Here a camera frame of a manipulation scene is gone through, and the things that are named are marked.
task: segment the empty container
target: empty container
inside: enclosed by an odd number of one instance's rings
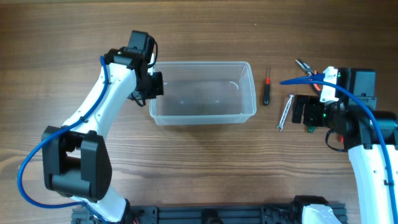
[[[164,96],[150,100],[157,125],[244,123],[256,114],[247,62],[157,62]]]

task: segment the blue cable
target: blue cable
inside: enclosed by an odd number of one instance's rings
[[[33,158],[33,156],[39,151],[41,150],[45,145],[47,145],[51,140],[53,140],[54,138],[60,137],[61,135],[67,133],[68,131],[70,131],[71,129],[79,126],[84,120],[86,120],[93,112],[94,110],[97,108],[97,106],[101,103],[101,100],[104,98],[104,95],[106,93],[106,90],[108,88],[108,83],[109,83],[109,77],[108,77],[108,70],[106,68],[106,64],[105,64],[105,59],[103,56],[101,56],[100,58],[101,61],[101,65],[103,67],[104,70],[104,77],[105,77],[105,82],[104,82],[104,88],[102,89],[101,94],[99,95],[98,99],[95,101],[94,105],[87,111],[87,113],[82,117],[82,119],[79,119],[78,121],[76,121],[75,123],[73,123],[72,125],[63,128],[53,134],[51,134],[49,137],[47,137],[46,139],[44,139],[42,142],[40,142],[40,144],[38,144],[30,153],[29,155],[26,157],[26,159],[22,162],[21,167],[19,168],[18,171],[18,176],[17,176],[17,185],[18,185],[18,189],[19,192],[21,193],[21,195],[23,196],[23,198],[31,203],[32,205],[35,205],[37,207],[40,208],[65,208],[65,207],[70,207],[70,206],[75,206],[75,205],[81,205],[86,207],[88,210],[90,210],[91,208],[89,208],[89,206],[87,206],[86,202],[71,202],[71,203],[63,203],[63,204],[59,204],[59,205],[47,205],[47,204],[43,204],[40,202],[36,202],[35,200],[33,200],[32,198],[30,198],[25,190],[24,190],[24,186],[22,184],[22,175],[24,174],[26,165],[28,164],[28,162]],[[101,215],[97,215],[99,217],[99,219],[101,221],[103,221],[104,223],[106,223],[106,221],[104,220],[104,218]]]
[[[384,160],[386,162],[386,170],[387,170],[387,178],[388,178],[388,182],[392,185],[388,185],[389,186],[389,192],[390,192],[390,201],[391,201],[391,207],[392,207],[392,216],[394,219],[394,223],[398,223],[398,212],[397,212],[397,203],[396,203],[396,194],[395,194],[395,190],[394,190],[394,179],[392,177],[392,168],[391,168],[391,162],[390,162],[390,157],[388,155],[388,151],[387,151],[387,146],[386,146],[386,142],[384,141],[383,135],[381,133],[380,127],[376,121],[376,118],[374,117],[373,113],[371,110],[369,110],[368,107],[365,106],[364,103],[362,103],[361,100],[359,100],[356,96],[354,96],[352,93],[350,93],[348,90],[344,89],[341,86],[338,85],[334,85],[332,83],[328,83],[328,82],[322,82],[322,81],[304,81],[303,79],[293,79],[293,80],[286,80],[286,81],[282,81],[280,82],[281,85],[296,85],[296,84],[304,84],[304,85],[308,85],[308,84],[320,84],[320,85],[327,85],[330,87],[335,88],[336,90],[342,92],[342,94],[350,97],[362,110],[365,111],[365,113],[369,116],[369,119],[372,121],[373,126],[374,126],[374,130],[376,131],[377,137],[379,138],[380,141],[380,145],[381,145],[381,149],[382,149],[382,153],[384,156]]]

